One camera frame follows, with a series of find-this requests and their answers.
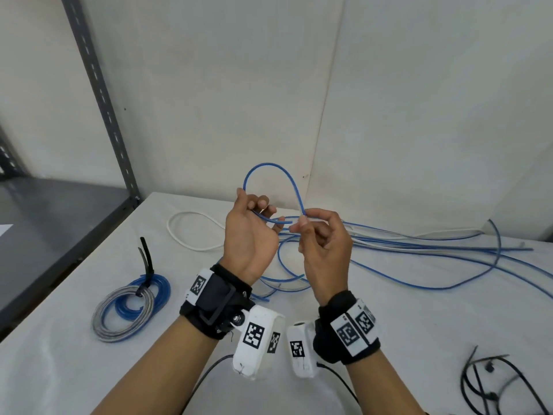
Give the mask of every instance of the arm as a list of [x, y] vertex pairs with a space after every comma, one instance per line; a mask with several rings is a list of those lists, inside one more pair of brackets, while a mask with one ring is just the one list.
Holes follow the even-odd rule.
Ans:
[[[299, 251], [304, 255], [305, 275], [319, 304], [326, 306], [337, 293], [348, 290], [353, 242], [335, 212], [309, 209], [305, 213], [328, 222], [310, 222], [301, 216], [290, 226], [291, 232], [301, 234]], [[346, 367], [363, 415], [424, 415], [382, 351]]]
[[[225, 251], [219, 263], [252, 285], [277, 252], [282, 227], [275, 225], [271, 229], [251, 212], [255, 210], [266, 217], [276, 212], [266, 196], [246, 195], [241, 188], [237, 196], [227, 215]], [[93, 414], [180, 414], [216, 345], [217, 340], [179, 316]]]

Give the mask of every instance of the wrist strap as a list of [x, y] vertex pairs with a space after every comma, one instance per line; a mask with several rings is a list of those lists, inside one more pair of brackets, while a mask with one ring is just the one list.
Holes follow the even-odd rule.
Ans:
[[319, 307], [319, 315], [313, 348], [327, 363], [355, 363], [380, 349], [374, 315], [350, 291], [336, 294]]
[[253, 307], [251, 293], [251, 286], [215, 264], [198, 273], [179, 313], [206, 336], [223, 339], [232, 330], [232, 318]]

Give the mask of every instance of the forearm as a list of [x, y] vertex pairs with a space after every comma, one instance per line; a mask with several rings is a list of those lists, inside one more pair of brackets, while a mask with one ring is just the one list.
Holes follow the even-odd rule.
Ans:
[[216, 345], [178, 317], [93, 414], [180, 413]]
[[346, 367], [363, 415], [425, 414], [382, 351]]

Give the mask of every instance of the white table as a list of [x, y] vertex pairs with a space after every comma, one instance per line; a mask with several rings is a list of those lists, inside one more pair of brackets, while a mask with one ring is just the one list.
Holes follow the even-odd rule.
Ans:
[[[0, 343], [0, 413], [87, 414], [146, 352], [177, 317], [185, 290], [202, 267], [222, 251], [193, 252], [169, 237], [165, 223], [176, 211], [197, 210], [224, 222], [230, 202], [152, 194], [56, 290]], [[283, 210], [283, 214], [294, 211]], [[223, 239], [222, 231], [201, 216], [185, 216], [176, 231], [190, 244], [208, 246]], [[139, 237], [148, 242], [157, 273], [172, 287], [169, 303], [138, 335], [117, 344], [98, 341], [91, 315], [109, 292], [143, 273], [137, 251]], [[495, 244], [481, 236], [471, 245]], [[520, 244], [504, 239], [506, 246]], [[519, 253], [553, 271], [553, 244], [527, 241], [535, 252]], [[285, 245], [283, 257], [301, 270], [297, 244]], [[354, 258], [376, 269], [426, 285], [447, 285], [470, 277], [481, 266], [444, 258], [411, 257], [356, 250]], [[501, 262], [553, 291], [553, 280], [521, 265]], [[285, 278], [277, 260], [266, 275]], [[459, 390], [463, 364], [474, 345], [477, 356], [506, 353], [553, 409], [553, 300], [507, 274], [493, 271], [472, 284], [449, 292], [426, 292], [399, 286], [352, 265], [350, 288], [362, 297], [380, 322], [383, 350], [426, 411], [469, 414]], [[268, 307], [283, 313], [288, 324], [314, 319], [317, 305], [311, 291], [276, 293]], [[116, 317], [108, 322], [117, 323]], [[227, 335], [209, 364], [236, 347]], [[291, 369], [285, 346], [277, 350], [273, 376], [250, 382], [221, 363], [192, 399], [190, 414], [340, 414], [360, 413], [341, 384], [328, 372], [300, 380]], [[337, 370], [346, 373], [343, 366]], [[508, 376], [499, 365], [482, 373], [492, 390]], [[137, 390], [137, 399], [147, 393]], [[476, 405], [481, 405], [474, 398]], [[502, 401], [504, 413], [538, 413], [522, 382]]]

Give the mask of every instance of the person's left arm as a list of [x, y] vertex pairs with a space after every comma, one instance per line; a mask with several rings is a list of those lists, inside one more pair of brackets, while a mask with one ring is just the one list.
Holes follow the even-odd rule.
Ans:
[[[237, 197], [227, 215], [219, 264], [252, 285], [277, 252], [281, 227], [270, 228], [251, 212], [270, 217], [277, 211], [265, 195], [246, 195], [239, 188]], [[93, 414], [179, 414], [216, 345], [217, 340], [205, 336], [183, 316], [177, 317]]]

